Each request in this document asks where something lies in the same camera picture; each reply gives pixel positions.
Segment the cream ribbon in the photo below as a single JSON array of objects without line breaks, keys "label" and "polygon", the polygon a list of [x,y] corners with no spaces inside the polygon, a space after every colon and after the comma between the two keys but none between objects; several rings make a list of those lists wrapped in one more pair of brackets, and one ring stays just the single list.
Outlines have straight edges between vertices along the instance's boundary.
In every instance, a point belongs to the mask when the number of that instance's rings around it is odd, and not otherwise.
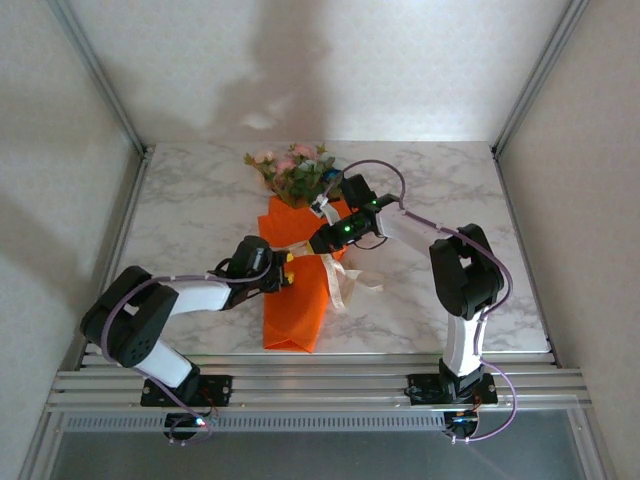
[{"label": "cream ribbon", "polygon": [[325,269],[329,297],[336,310],[347,309],[357,285],[362,285],[373,292],[384,290],[384,276],[381,273],[345,267],[332,254],[314,253],[308,242],[277,247],[276,251],[286,252],[289,260],[307,256],[319,257]]}]

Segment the aluminium lower frame leg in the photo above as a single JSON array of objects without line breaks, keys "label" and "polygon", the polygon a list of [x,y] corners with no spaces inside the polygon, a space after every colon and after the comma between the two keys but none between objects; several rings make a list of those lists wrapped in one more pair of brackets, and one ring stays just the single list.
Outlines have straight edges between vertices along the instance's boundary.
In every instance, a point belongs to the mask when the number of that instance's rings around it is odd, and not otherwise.
[{"label": "aluminium lower frame leg", "polygon": [[37,424],[18,480],[49,480],[60,448],[65,414],[44,411]]},{"label": "aluminium lower frame leg", "polygon": [[585,479],[618,480],[595,412],[572,408],[567,417]]}]

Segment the orange wrapping paper sheet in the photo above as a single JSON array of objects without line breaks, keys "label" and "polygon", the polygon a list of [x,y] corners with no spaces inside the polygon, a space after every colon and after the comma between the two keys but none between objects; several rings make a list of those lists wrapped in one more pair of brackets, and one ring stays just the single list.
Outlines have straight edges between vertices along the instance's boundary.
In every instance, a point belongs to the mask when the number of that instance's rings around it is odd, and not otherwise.
[{"label": "orange wrapping paper sheet", "polygon": [[[307,207],[293,208],[273,196],[258,218],[259,234],[276,249],[308,241],[326,223]],[[314,351],[330,303],[326,269],[318,255],[297,256],[285,264],[290,286],[264,296],[263,347]]]}]

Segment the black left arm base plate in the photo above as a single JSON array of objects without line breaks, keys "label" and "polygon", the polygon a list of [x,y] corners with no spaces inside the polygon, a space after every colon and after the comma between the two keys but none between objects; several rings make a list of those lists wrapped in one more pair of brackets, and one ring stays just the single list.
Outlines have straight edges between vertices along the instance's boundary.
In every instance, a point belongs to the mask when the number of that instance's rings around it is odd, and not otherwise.
[{"label": "black left arm base plate", "polygon": [[[229,375],[200,375],[169,391],[189,407],[226,407],[232,394],[233,377]],[[175,407],[177,403],[158,385],[144,382],[140,404],[143,407]]]}]

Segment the artificial flower bunch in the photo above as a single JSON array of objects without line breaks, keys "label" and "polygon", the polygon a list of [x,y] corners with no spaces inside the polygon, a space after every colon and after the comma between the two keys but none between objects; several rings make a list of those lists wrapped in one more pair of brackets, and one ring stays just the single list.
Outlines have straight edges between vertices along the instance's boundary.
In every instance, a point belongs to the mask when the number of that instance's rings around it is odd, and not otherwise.
[{"label": "artificial flower bunch", "polygon": [[282,151],[246,153],[243,162],[269,191],[294,208],[309,206],[339,173],[336,157],[324,144],[293,143]]}]

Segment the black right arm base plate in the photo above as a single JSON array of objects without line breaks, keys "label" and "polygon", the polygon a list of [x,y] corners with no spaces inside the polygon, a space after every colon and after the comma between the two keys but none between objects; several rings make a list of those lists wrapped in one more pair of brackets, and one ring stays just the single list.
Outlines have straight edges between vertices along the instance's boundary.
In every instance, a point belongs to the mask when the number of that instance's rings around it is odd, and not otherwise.
[{"label": "black right arm base plate", "polygon": [[498,395],[493,377],[488,373],[465,377],[444,374],[411,374],[407,376],[404,394],[415,405],[497,405]]}]

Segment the aluminium frame post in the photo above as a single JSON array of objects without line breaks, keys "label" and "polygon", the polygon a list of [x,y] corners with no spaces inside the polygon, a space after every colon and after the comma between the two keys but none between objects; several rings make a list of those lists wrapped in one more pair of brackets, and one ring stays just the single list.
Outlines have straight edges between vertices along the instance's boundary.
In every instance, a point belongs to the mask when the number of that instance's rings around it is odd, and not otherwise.
[{"label": "aluminium frame post", "polygon": [[567,0],[491,146],[496,162],[500,161],[516,135],[590,3],[591,0]]},{"label": "aluminium frame post", "polygon": [[69,0],[45,1],[119,128],[138,157],[144,159],[148,147],[137,133]]}]

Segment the aluminium side rail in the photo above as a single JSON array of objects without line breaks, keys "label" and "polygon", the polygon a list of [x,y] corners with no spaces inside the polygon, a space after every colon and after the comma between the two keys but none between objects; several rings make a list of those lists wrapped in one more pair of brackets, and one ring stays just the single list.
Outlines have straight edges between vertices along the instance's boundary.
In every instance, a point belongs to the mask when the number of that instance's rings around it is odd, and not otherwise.
[{"label": "aluminium side rail", "polygon": [[544,329],[544,333],[545,333],[545,337],[546,337],[546,341],[549,345],[549,352],[552,354],[554,362],[553,364],[558,367],[558,368],[563,368],[564,365],[562,363],[562,359],[561,356],[558,353],[556,344],[554,342],[554,339],[552,337],[552,332],[550,329],[550,325],[548,322],[548,319],[546,317],[546,312],[545,309],[541,303],[541,298],[539,295],[539,289],[538,289],[538,285],[536,283],[536,279],[534,277],[534,271],[532,269],[532,264],[530,262],[530,258],[528,255],[528,252],[526,250],[526,246],[525,246],[525,242],[524,242],[524,237],[522,235],[522,230],[520,228],[519,222],[518,222],[518,218],[516,215],[516,210],[511,198],[511,195],[509,193],[509,189],[508,189],[508,185],[506,183],[503,171],[502,171],[502,166],[500,163],[500,158],[499,155],[497,153],[497,148],[496,147],[491,147],[491,155],[492,155],[492,159],[495,165],[495,169],[496,169],[496,173],[497,173],[497,177],[499,179],[503,194],[504,194],[504,198],[507,204],[507,209],[509,211],[509,215],[510,215],[510,219],[514,228],[514,232],[515,232],[515,236],[516,236],[516,240],[519,246],[519,251],[522,257],[522,261],[524,264],[524,268],[527,274],[527,279],[528,279],[528,284],[531,288],[532,291],[532,295],[533,295],[533,299],[535,301],[536,304],[536,308],[538,310],[539,313],[539,317],[540,317],[540,321],[542,323],[543,329]]},{"label": "aluminium side rail", "polygon": [[118,275],[121,258],[153,155],[154,149],[148,148],[141,157],[134,156],[132,163],[126,168],[123,185],[118,191],[114,211],[107,225],[105,237],[107,250],[99,270],[99,286],[95,296],[88,301],[87,310],[82,314],[79,326],[84,323],[86,314],[92,310],[94,304]]}]

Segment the wide aluminium extrusion beam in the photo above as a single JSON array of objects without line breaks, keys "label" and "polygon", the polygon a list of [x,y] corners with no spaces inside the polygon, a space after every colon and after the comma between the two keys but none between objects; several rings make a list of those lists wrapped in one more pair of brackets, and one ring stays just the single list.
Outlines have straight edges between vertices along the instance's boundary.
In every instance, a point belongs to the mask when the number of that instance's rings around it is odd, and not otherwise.
[{"label": "wide aluminium extrusion beam", "polygon": [[[232,376],[232,411],[407,410],[410,374],[434,373],[435,354],[248,354],[196,355],[205,374]],[[549,354],[492,354],[505,378],[495,381],[498,409],[524,410],[592,405],[577,369],[560,368]],[[56,374],[46,407],[50,411],[137,411],[143,379],[108,363],[95,348],[80,369]]]}]

